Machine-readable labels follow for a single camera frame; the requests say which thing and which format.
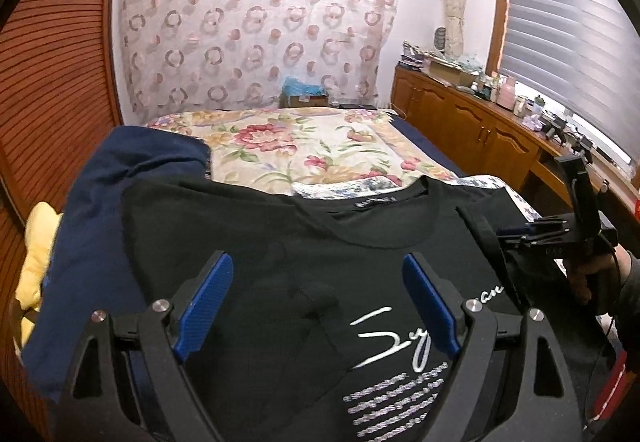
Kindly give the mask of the person's grey sleeved forearm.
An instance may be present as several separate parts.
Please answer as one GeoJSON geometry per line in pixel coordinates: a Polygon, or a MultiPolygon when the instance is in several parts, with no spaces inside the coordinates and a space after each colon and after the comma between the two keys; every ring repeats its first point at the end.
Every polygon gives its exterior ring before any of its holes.
{"type": "Polygon", "coordinates": [[[627,370],[639,373],[640,365],[640,280],[639,260],[622,246],[616,248],[616,259],[620,265],[622,289],[615,314],[618,338],[627,353],[627,370]]]}

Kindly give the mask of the person's right hand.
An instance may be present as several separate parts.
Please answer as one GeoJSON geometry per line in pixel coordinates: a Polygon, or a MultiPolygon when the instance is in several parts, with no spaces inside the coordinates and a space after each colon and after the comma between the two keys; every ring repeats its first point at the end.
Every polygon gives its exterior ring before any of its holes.
{"type": "Polygon", "coordinates": [[[604,309],[618,300],[630,275],[631,256],[623,246],[616,246],[612,254],[601,254],[589,261],[565,259],[564,268],[579,299],[604,309]]]}

